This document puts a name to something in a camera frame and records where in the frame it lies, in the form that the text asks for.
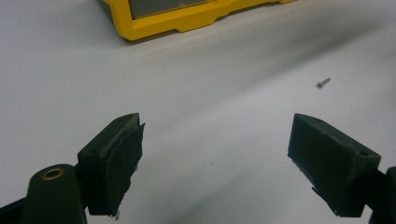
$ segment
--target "white table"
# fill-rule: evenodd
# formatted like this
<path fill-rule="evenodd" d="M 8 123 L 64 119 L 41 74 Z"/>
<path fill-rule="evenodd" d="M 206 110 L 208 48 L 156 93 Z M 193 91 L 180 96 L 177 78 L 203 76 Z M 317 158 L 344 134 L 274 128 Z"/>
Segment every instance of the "white table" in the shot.
<path fill-rule="evenodd" d="M 118 223 L 367 223 L 368 208 L 336 217 L 287 151 L 303 113 L 396 165 L 395 10 L 300 0 L 129 43 L 95 1 L 1 0 L 0 206 L 139 112 L 144 156 Z"/>

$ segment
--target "clamp jaw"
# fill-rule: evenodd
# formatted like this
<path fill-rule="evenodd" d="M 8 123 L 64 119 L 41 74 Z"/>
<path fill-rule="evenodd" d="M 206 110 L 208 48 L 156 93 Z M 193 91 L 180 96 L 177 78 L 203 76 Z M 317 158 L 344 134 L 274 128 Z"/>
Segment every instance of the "clamp jaw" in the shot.
<path fill-rule="evenodd" d="M 78 153 L 78 164 L 37 172 L 26 198 L 0 208 L 0 223 L 84 224 L 91 215 L 115 216 L 142 157 L 139 115 L 114 119 Z"/>

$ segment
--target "black rubber pad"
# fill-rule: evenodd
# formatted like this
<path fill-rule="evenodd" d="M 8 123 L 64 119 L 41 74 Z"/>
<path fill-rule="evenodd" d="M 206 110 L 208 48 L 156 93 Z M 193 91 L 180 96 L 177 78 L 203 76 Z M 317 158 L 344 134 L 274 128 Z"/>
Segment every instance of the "black rubber pad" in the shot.
<path fill-rule="evenodd" d="M 381 157 L 321 119 L 296 114 L 289 157 L 337 216 L 360 217 L 358 180 L 377 171 Z"/>
<path fill-rule="evenodd" d="M 113 120 L 78 153 L 79 182 L 91 215 L 115 216 L 142 157 L 139 115 Z"/>

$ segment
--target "white desk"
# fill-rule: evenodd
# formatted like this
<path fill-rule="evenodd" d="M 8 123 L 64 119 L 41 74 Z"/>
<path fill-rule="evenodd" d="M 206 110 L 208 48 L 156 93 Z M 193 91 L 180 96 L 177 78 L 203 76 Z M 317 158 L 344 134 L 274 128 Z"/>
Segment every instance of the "white desk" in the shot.
<path fill-rule="evenodd" d="M 118 223 L 367 223 L 370 209 L 334 216 L 287 151 L 303 113 L 396 165 L 395 10 L 300 0 L 128 43 L 95 1 L 2 0 L 0 206 L 139 112 L 144 156 Z"/>

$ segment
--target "yellow device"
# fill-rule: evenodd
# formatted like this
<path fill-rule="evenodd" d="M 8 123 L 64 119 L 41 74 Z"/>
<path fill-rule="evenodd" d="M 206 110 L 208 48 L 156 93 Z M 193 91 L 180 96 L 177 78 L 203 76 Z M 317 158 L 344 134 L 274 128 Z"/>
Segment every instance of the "yellow device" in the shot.
<path fill-rule="evenodd" d="M 166 31 L 207 26 L 230 12 L 264 3 L 294 0 L 98 0 L 118 33 L 136 40 Z"/>

